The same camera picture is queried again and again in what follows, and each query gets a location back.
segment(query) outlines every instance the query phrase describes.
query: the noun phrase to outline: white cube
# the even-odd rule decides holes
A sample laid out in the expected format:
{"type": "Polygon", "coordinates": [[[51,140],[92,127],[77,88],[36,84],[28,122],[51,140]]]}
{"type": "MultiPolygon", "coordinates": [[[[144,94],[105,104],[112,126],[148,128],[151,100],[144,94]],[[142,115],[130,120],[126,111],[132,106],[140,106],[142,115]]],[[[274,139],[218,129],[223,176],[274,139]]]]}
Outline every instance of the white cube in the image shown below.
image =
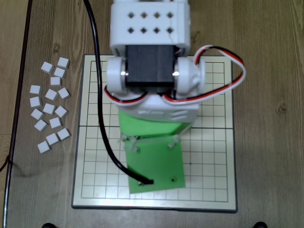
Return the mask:
{"type": "Polygon", "coordinates": [[[51,77],[51,86],[61,86],[61,78],[51,77]]]}
{"type": "Polygon", "coordinates": [[[56,106],[46,103],[46,105],[43,108],[43,112],[48,114],[54,114],[55,108],[56,106]]]}
{"type": "Polygon", "coordinates": [[[35,108],[31,116],[33,116],[36,120],[41,120],[44,117],[44,114],[35,108]]]}
{"type": "Polygon", "coordinates": [[[68,60],[67,58],[62,58],[62,57],[59,58],[59,61],[57,64],[58,67],[61,67],[66,70],[66,69],[68,69],[69,65],[70,65],[70,60],[68,60]]]}
{"type": "Polygon", "coordinates": [[[31,85],[30,86],[30,91],[29,91],[30,94],[40,95],[41,92],[42,92],[42,87],[41,86],[39,86],[39,85],[31,85]]]}
{"type": "Polygon", "coordinates": [[[60,117],[63,118],[68,114],[68,111],[64,109],[62,106],[59,106],[56,110],[55,113],[60,117]]]}
{"type": "Polygon", "coordinates": [[[68,130],[66,128],[62,129],[57,134],[58,134],[60,140],[65,140],[66,138],[70,137],[70,132],[68,132],[68,130]]]}
{"type": "Polygon", "coordinates": [[[44,62],[42,67],[41,67],[41,70],[48,73],[48,74],[51,74],[54,70],[54,66],[50,63],[44,62]]]}
{"type": "Polygon", "coordinates": [[[50,146],[55,145],[56,143],[59,142],[59,139],[55,133],[50,134],[47,136],[47,142],[50,146]]]}
{"type": "Polygon", "coordinates": [[[53,128],[53,129],[62,126],[62,123],[61,123],[59,117],[50,119],[49,124],[51,125],[51,128],[53,128]]]}
{"type": "Polygon", "coordinates": [[[66,88],[62,88],[58,91],[59,95],[61,96],[62,99],[68,99],[71,95],[68,93],[66,88]]]}
{"type": "Polygon", "coordinates": [[[38,144],[38,149],[39,149],[40,153],[44,153],[44,152],[49,151],[51,148],[48,145],[47,141],[43,141],[42,143],[38,144]]]}
{"type": "Polygon", "coordinates": [[[46,94],[46,98],[48,98],[52,101],[56,101],[58,96],[59,96],[59,94],[51,89],[49,89],[46,94]]]}
{"type": "Polygon", "coordinates": [[[42,132],[42,131],[44,131],[44,130],[48,127],[48,125],[47,125],[47,123],[44,122],[43,120],[39,120],[39,121],[35,124],[34,127],[35,127],[38,131],[42,132]]]}
{"type": "Polygon", "coordinates": [[[64,69],[56,68],[54,75],[57,77],[60,77],[62,79],[65,79],[67,72],[64,69]]]}
{"type": "Polygon", "coordinates": [[[30,106],[32,108],[37,108],[42,106],[41,98],[38,96],[32,97],[29,99],[30,106]]]}

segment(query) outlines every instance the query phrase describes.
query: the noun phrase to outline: grid board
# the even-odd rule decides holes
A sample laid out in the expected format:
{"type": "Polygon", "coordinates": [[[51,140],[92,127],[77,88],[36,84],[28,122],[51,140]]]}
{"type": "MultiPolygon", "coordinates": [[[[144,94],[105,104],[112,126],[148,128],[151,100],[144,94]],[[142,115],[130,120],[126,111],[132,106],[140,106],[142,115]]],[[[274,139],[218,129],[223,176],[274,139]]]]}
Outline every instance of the grid board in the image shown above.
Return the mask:
{"type": "MultiPolygon", "coordinates": [[[[101,56],[103,87],[110,58],[101,56]]],[[[228,58],[202,58],[207,72],[205,91],[231,82],[228,58]]],[[[98,127],[95,56],[85,55],[73,207],[236,211],[232,110],[231,91],[200,104],[193,128],[181,138],[185,188],[130,194],[127,175],[115,166],[105,150],[98,127]]],[[[118,109],[106,96],[103,111],[110,145],[126,166],[118,109]]]]}

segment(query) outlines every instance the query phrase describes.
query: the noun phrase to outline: wood grain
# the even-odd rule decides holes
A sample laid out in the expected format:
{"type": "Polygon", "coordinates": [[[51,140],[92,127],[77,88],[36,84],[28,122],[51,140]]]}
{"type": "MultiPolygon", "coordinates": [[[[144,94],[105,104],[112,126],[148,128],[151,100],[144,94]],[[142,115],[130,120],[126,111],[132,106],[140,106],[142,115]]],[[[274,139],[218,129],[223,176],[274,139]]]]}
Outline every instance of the wood grain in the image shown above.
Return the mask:
{"type": "MultiPolygon", "coordinates": [[[[109,54],[109,0],[92,0],[101,53],[109,54]]],[[[204,44],[224,46],[245,61],[248,77],[234,91],[237,172],[236,214],[160,210],[72,209],[80,79],[83,54],[93,53],[88,18],[80,0],[33,2],[19,128],[9,196],[8,227],[303,227],[304,30],[303,0],[190,0],[192,53],[204,44]],[[49,76],[43,61],[71,59],[56,102],[69,111],[72,137],[40,155],[43,134],[29,118],[29,87],[49,76]]]]}
{"type": "Polygon", "coordinates": [[[28,1],[0,0],[0,134],[11,134],[28,1]]]}

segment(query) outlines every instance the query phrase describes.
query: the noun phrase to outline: white plastic housing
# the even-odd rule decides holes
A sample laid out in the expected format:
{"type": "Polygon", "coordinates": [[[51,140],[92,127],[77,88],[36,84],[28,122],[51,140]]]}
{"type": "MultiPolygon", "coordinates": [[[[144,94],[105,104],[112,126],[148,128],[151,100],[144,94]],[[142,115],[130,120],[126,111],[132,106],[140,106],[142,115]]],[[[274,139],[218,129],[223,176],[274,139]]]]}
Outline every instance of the white plastic housing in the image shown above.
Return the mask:
{"type": "Polygon", "coordinates": [[[54,75],[57,77],[60,77],[62,79],[65,79],[67,72],[64,69],[61,69],[59,67],[56,68],[54,75]]]}
{"type": "Polygon", "coordinates": [[[65,108],[63,108],[62,106],[59,106],[55,110],[55,113],[62,119],[68,114],[68,111],[65,108]]]}
{"type": "Polygon", "coordinates": [[[44,122],[43,120],[39,120],[35,126],[34,126],[38,131],[42,132],[44,131],[47,127],[48,124],[46,122],[44,122]]]}
{"type": "Polygon", "coordinates": [[[31,116],[33,116],[36,120],[41,120],[44,117],[44,114],[38,109],[34,109],[31,116]]]}
{"type": "Polygon", "coordinates": [[[30,86],[30,94],[37,94],[37,95],[41,95],[42,92],[42,87],[39,85],[31,85],[30,86]]]}
{"type": "Polygon", "coordinates": [[[41,70],[46,72],[47,74],[51,74],[54,70],[54,66],[48,62],[44,62],[42,64],[41,70]]]}
{"type": "Polygon", "coordinates": [[[187,104],[182,106],[165,103],[159,95],[148,95],[148,97],[138,105],[119,106],[119,109],[146,120],[160,122],[182,122],[192,123],[198,114],[199,104],[187,104]]]}
{"type": "Polygon", "coordinates": [[[47,151],[49,151],[51,148],[48,145],[47,141],[43,141],[42,143],[38,144],[38,149],[40,153],[45,153],[47,151]]]}
{"type": "Polygon", "coordinates": [[[46,104],[44,105],[43,112],[52,115],[52,114],[54,114],[55,108],[56,108],[56,106],[54,106],[54,105],[52,105],[52,104],[46,103],[46,104]]]}
{"type": "Polygon", "coordinates": [[[59,117],[50,119],[50,120],[49,120],[49,124],[51,125],[51,128],[52,128],[52,129],[58,128],[58,127],[61,127],[61,126],[62,126],[62,123],[61,123],[59,117]]]}
{"type": "Polygon", "coordinates": [[[61,96],[62,99],[68,99],[71,95],[68,93],[66,88],[62,88],[58,90],[59,95],[61,96]]]}
{"type": "Polygon", "coordinates": [[[107,90],[111,93],[126,92],[125,88],[125,63],[122,57],[114,57],[108,60],[107,66],[107,90]]]}
{"type": "Polygon", "coordinates": [[[111,7],[110,47],[125,56],[126,45],[174,45],[190,49],[187,1],[115,1],[111,7]]]}
{"type": "Polygon", "coordinates": [[[62,68],[62,69],[68,69],[68,66],[70,65],[70,60],[68,60],[67,58],[59,58],[59,61],[57,63],[57,66],[62,68]]]}
{"type": "Polygon", "coordinates": [[[50,134],[46,138],[47,138],[47,142],[50,146],[55,145],[56,143],[59,142],[59,139],[55,133],[50,134]]]}
{"type": "Polygon", "coordinates": [[[61,86],[61,78],[51,77],[51,86],[61,86]]]}
{"type": "Polygon", "coordinates": [[[204,91],[205,62],[201,60],[197,67],[187,57],[179,57],[177,60],[176,93],[179,96],[196,96],[204,91]]]}
{"type": "Polygon", "coordinates": [[[38,96],[32,97],[29,99],[30,106],[32,108],[37,108],[42,106],[41,98],[38,96]]]}
{"type": "Polygon", "coordinates": [[[56,101],[58,96],[59,96],[59,94],[57,92],[55,92],[54,90],[51,90],[51,89],[49,89],[47,91],[47,94],[46,94],[46,98],[48,98],[52,101],[56,101]]]}
{"type": "Polygon", "coordinates": [[[66,138],[70,137],[70,132],[68,132],[68,130],[66,128],[62,129],[57,134],[58,134],[60,140],[65,140],[66,138]]]}

